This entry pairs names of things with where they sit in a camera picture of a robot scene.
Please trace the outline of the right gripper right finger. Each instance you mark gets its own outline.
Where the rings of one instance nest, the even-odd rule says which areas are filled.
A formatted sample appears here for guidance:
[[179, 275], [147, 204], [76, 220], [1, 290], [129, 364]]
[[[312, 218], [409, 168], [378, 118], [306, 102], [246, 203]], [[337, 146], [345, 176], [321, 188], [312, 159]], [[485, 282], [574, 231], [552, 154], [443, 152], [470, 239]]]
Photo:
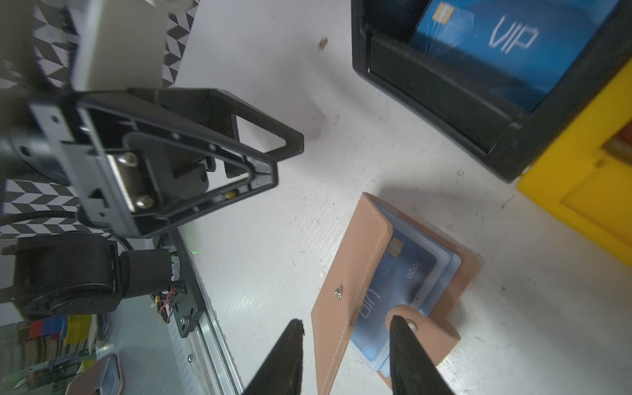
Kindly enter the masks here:
[[404, 317], [391, 319], [389, 335], [393, 394], [454, 394]]

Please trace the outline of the yellow storage bin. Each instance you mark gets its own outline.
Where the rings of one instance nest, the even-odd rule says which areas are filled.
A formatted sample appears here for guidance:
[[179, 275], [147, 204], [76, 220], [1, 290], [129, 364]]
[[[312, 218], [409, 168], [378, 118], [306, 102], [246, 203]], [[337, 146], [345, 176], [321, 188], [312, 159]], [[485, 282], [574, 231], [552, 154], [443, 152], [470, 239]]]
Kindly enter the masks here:
[[518, 190], [631, 263], [631, 65], [626, 64], [533, 164]]

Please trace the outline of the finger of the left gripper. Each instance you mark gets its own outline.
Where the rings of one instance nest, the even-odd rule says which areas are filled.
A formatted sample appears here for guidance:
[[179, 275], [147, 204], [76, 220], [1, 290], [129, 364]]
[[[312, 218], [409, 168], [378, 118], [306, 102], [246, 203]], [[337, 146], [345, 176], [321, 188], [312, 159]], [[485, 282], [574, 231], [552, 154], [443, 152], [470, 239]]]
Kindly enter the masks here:
[[284, 146], [268, 151], [276, 161], [304, 152], [304, 135], [229, 92], [208, 88], [130, 88], [128, 93], [240, 141], [237, 119], [281, 138]]
[[277, 161], [211, 130], [140, 130], [123, 137], [127, 237], [150, 237], [273, 189]]

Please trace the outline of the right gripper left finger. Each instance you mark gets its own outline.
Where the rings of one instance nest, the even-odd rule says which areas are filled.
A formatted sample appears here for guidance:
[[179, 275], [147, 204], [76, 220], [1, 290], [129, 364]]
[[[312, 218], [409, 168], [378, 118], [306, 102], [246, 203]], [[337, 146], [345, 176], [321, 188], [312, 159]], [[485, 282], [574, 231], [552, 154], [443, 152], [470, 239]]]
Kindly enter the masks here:
[[303, 377], [303, 338], [303, 322], [300, 319], [291, 320], [243, 391], [243, 395], [300, 394]]

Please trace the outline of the tan leather card holder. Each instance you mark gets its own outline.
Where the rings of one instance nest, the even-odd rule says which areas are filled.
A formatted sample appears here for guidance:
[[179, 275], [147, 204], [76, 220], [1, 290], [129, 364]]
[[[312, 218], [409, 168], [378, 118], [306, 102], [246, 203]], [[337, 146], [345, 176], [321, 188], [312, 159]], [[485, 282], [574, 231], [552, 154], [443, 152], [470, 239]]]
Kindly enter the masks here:
[[372, 370], [352, 343], [361, 306], [393, 232], [398, 230], [437, 258], [434, 269], [411, 304], [388, 311], [385, 326], [401, 316], [438, 370], [459, 342], [449, 315], [480, 271], [479, 258], [461, 243], [418, 222], [372, 194], [363, 194], [352, 215], [311, 312], [318, 391], [331, 392], [348, 348], [355, 349], [368, 369], [392, 388], [390, 335], [388, 355]]

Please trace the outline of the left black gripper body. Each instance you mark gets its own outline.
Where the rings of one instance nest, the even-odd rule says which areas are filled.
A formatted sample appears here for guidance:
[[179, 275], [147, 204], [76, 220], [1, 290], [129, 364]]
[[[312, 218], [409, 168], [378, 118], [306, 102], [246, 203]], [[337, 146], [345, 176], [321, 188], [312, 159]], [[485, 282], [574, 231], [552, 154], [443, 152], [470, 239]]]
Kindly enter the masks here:
[[1, 179], [73, 187], [91, 225], [125, 237], [163, 232], [162, 217], [139, 212], [117, 159], [127, 123], [161, 111], [161, 89], [38, 97], [1, 92]]

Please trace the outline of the blue card in black bin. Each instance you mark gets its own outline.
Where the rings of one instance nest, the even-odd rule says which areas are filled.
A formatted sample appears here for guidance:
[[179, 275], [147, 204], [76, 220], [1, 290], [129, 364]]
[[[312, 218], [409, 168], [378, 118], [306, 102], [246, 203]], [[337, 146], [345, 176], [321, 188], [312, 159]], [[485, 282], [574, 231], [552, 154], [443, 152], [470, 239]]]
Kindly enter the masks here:
[[616, 1], [432, 1], [410, 45], [532, 112]]

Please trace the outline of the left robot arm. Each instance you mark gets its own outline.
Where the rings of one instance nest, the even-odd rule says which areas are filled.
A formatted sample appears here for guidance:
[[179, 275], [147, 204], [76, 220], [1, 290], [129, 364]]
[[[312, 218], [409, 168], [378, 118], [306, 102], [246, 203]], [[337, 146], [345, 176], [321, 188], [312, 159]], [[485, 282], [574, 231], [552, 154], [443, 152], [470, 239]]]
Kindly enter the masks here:
[[167, 249], [120, 252], [106, 233], [145, 239], [273, 189], [304, 136], [216, 89], [4, 91], [1, 179], [72, 187], [86, 230], [34, 235], [1, 300], [29, 320], [102, 314], [178, 291]]

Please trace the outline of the black storage bin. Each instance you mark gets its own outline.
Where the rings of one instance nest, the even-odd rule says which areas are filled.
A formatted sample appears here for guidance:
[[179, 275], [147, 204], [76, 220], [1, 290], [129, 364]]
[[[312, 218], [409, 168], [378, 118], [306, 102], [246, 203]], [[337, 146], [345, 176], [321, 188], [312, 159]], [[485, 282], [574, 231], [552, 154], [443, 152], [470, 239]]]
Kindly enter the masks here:
[[631, 4], [618, 4], [532, 112], [410, 45], [432, 1], [354, 1], [352, 64], [501, 179], [534, 161], [631, 58]]

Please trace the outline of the blue VIP card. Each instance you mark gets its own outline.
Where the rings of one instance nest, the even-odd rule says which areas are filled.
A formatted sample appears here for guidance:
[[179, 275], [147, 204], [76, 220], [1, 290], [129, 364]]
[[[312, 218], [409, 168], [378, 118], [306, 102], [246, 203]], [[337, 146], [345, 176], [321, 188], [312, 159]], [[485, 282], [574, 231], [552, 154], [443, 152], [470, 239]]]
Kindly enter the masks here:
[[390, 309], [411, 304], [435, 268], [437, 258], [415, 240], [395, 230], [367, 291], [352, 333], [365, 362], [378, 370], [388, 355], [385, 317]]

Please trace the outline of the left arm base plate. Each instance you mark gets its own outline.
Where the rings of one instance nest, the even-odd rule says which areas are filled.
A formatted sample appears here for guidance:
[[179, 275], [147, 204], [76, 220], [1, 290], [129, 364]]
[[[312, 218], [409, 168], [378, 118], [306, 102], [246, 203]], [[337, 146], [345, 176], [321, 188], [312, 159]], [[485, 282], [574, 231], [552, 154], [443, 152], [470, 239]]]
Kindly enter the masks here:
[[177, 291], [171, 297], [174, 311], [171, 322], [175, 323], [179, 335], [186, 338], [196, 329], [202, 314], [206, 312], [205, 300], [194, 271], [193, 256], [177, 231], [154, 238], [154, 245], [169, 250], [171, 256], [177, 258], [175, 262], [179, 263]]

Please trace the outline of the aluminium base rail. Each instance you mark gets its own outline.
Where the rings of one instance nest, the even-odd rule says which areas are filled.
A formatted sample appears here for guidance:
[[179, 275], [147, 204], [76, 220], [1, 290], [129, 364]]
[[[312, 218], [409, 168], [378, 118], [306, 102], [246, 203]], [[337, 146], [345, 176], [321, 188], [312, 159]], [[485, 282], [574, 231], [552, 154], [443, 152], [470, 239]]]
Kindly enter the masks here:
[[[189, 248], [182, 230], [173, 230], [181, 234]], [[195, 266], [194, 271], [202, 290], [206, 312], [199, 323], [186, 338], [179, 335], [175, 323], [170, 330], [176, 335], [174, 349], [179, 357], [179, 367], [185, 383], [194, 386], [195, 394], [241, 394], [244, 390], [235, 362], [222, 333], [212, 303], [205, 290], [202, 278]]]

